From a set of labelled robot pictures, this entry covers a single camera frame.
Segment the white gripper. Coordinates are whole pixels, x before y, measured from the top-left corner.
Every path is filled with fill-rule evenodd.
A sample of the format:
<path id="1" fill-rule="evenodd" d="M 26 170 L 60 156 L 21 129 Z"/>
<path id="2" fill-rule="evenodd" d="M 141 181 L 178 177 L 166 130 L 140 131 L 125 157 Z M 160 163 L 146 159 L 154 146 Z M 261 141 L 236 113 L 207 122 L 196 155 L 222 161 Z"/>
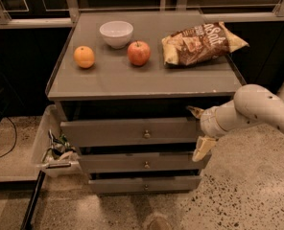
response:
<path id="1" fill-rule="evenodd" d="M 201 130 L 207 136 L 199 137 L 196 148 L 193 153 L 192 160 L 194 162 L 201 161 L 204 156 L 216 146 L 217 140 L 226 135 L 226 131 L 220 127 L 217 118 L 217 106 L 213 106 L 206 110 L 187 105 L 186 109 L 189 110 L 196 119 L 200 119 Z"/>

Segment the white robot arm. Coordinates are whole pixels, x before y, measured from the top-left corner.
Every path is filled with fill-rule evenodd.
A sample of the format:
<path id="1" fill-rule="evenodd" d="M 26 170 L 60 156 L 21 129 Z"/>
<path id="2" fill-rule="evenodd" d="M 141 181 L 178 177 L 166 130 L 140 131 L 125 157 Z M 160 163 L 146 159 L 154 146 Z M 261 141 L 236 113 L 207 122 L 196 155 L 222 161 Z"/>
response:
<path id="1" fill-rule="evenodd" d="M 284 134 L 284 82 L 277 95 L 258 84 L 246 84 L 228 103 L 207 109 L 188 105 L 187 109 L 200 120 L 204 133 L 198 138 L 192 157 L 198 162 L 216 146 L 218 139 L 233 129 L 265 123 Z"/>

